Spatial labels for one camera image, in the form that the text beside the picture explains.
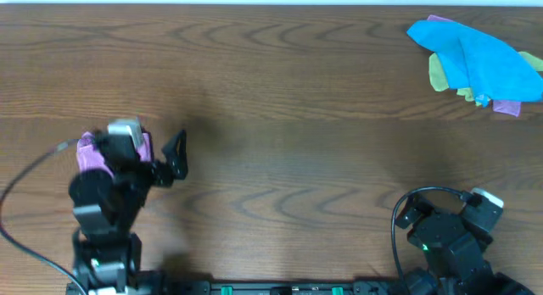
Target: table surface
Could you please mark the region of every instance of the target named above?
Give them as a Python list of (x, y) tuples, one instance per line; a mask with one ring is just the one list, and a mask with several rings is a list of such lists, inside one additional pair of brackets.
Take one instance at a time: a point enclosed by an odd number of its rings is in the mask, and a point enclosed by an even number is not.
[[(115, 118), (138, 116), (156, 146), (187, 129), (188, 178), (153, 189), (134, 225), (143, 268), (236, 280), (394, 277), (400, 195), (481, 186), (506, 203), (485, 257), (542, 293), (543, 105), (515, 119), (434, 92), (406, 35), (429, 14), (543, 56), (541, 8), (0, 6), (0, 182)], [(72, 149), (3, 210), (69, 268), (76, 172)], [(398, 244), (406, 270), (424, 264)], [(66, 282), (0, 241), (0, 294)]]

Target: green led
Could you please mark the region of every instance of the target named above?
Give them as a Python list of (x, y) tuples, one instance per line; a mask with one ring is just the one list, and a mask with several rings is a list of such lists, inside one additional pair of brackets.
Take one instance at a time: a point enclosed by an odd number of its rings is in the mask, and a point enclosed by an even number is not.
[(333, 287), (332, 288), (332, 295), (343, 295), (343, 288), (342, 287)]
[(232, 294), (233, 294), (232, 287), (221, 287), (221, 295), (232, 295)]

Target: cloth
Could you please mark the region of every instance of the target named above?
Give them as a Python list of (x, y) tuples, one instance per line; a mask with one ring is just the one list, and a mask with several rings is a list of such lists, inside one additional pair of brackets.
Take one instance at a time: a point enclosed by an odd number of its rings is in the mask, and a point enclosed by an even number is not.
[(430, 76), (430, 85), (436, 92), (442, 92), (449, 88), (447, 77), (441, 66), (438, 55), (433, 53), (428, 59), (428, 74)]
[(497, 113), (510, 114), (515, 117), (520, 115), (521, 102), (509, 100), (494, 100), (492, 109)]
[(471, 88), (458, 88), (456, 91), (456, 95), (458, 96), (464, 96), (464, 100), (467, 102), (473, 102), (475, 99), (473, 99), (473, 91)]
[(438, 16), (438, 15), (429, 15), (428, 18), (426, 20), (435, 20), (435, 21), (454, 21), (452, 19), (446, 19), (446, 18), (442, 18), (441, 16)]
[[(108, 168), (104, 162), (102, 154), (96, 150), (92, 144), (92, 138), (94, 135), (90, 132), (85, 132), (79, 142), (77, 142), (77, 163), (79, 164), (79, 171), (87, 171), (92, 169), (100, 169), (113, 176), (113, 172)], [(143, 133), (144, 143), (137, 148), (137, 153), (140, 156), (140, 160), (143, 162), (150, 162), (153, 160), (151, 153), (151, 139), (149, 133)]]
[(513, 48), (457, 22), (420, 20), (407, 34), (434, 51), (450, 88), (471, 87), (475, 101), (536, 102), (543, 78)]

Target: pink cloth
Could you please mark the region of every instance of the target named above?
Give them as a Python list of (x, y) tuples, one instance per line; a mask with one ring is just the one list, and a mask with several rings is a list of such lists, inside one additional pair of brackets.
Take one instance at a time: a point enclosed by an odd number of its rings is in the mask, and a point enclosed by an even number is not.
[[(79, 171), (87, 171), (92, 169), (100, 169), (108, 172), (111, 176), (113, 173), (104, 162), (104, 157), (100, 152), (94, 149), (92, 145), (92, 138), (94, 135), (90, 132), (85, 132), (79, 142), (77, 142), (77, 163), (79, 164)], [(140, 160), (143, 162), (150, 162), (153, 160), (151, 154), (151, 140), (148, 133), (143, 133), (143, 145), (137, 149), (137, 153), (140, 156)]]
[(429, 15), (428, 18), (426, 20), (433, 20), (433, 21), (454, 21), (452, 19), (446, 19), (446, 18), (442, 18), (441, 16), (437, 16), (437, 15)]

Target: blue cloth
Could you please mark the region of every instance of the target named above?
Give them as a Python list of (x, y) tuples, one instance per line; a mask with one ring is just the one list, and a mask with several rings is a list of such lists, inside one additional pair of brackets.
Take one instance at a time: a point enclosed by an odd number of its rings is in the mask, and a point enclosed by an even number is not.
[(457, 22), (419, 20), (407, 32), (438, 54), (450, 88), (471, 87), (475, 101), (541, 100), (543, 78), (505, 42)]

